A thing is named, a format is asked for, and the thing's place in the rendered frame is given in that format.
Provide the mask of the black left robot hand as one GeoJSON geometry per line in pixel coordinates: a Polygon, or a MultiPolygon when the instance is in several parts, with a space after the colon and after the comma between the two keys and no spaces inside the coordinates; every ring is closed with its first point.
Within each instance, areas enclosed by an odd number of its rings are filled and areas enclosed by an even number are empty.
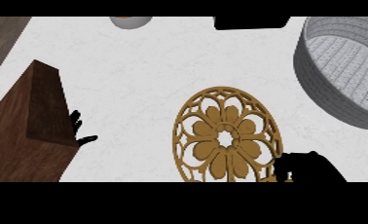
{"type": "MultiPolygon", "coordinates": [[[[79,134],[79,128],[82,127],[82,119],[80,119],[80,112],[77,110],[73,111],[70,117],[73,122],[73,128],[74,128],[74,136],[77,137],[79,134]]],[[[83,138],[77,139],[79,147],[82,147],[85,144],[94,142],[98,140],[98,135],[91,135],[83,138]]]]}

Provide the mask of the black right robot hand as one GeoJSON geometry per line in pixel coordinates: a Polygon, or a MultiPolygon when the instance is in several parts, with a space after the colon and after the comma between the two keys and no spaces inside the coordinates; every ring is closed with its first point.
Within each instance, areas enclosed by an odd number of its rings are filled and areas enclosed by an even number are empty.
{"type": "Polygon", "coordinates": [[[315,151],[309,153],[284,153],[283,157],[275,159],[274,166],[280,182],[287,181],[289,174],[292,174],[295,183],[346,182],[330,160],[315,151]]]}

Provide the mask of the gold floral cutout placemat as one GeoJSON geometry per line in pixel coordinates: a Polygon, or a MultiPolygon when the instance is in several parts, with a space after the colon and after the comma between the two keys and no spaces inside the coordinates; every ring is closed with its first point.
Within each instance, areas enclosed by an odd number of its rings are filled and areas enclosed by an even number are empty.
{"type": "Polygon", "coordinates": [[[284,146],[277,122],[244,91],[215,87],[184,104],[173,129],[173,154],[185,181],[277,180],[284,146]]]}

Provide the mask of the grey round wicker basket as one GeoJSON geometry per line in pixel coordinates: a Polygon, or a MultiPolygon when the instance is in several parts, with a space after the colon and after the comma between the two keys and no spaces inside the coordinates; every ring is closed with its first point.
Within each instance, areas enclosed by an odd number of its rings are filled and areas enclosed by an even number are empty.
{"type": "Polygon", "coordinates": [[[299,84],[326,112],[368,130],[368,17],[309,17],[293,55],[299,84]]]}

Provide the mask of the dark brown wooden block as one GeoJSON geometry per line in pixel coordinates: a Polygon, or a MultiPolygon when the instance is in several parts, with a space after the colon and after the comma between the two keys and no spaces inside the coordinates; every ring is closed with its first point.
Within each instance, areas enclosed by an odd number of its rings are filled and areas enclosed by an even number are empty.
{"type": "Polygon", "coordinates": [[[57,182],[77,152],[60,70],[34,60],[0,100],[0,182],[57,182]]]}

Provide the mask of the brown wooden panel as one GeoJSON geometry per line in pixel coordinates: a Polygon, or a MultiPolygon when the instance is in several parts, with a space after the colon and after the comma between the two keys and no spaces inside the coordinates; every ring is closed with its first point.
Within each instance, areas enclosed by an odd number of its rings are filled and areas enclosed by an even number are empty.
{"type": "Polygon", "coordinates": [[[0,64],[27,28],[30,17],[0,17],[0,64]]]}

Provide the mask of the grey round bowl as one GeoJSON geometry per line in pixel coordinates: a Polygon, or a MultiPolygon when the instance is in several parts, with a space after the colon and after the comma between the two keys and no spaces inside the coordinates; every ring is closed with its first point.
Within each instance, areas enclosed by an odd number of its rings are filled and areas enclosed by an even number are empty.
{"type": "Polygon", "coordinates": [[[138,29],[145,26],[153,17],[111,17],[111,22],[122,29],[138,29]]]}

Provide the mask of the black appliance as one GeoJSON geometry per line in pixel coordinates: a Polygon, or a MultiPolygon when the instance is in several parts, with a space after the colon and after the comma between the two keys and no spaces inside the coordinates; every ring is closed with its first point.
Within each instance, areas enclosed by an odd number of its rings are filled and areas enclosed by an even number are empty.
{"type": "Polygon", "coordinates": [[[283,28],[290,17],[215,17],[218,30],[283,28]]]}

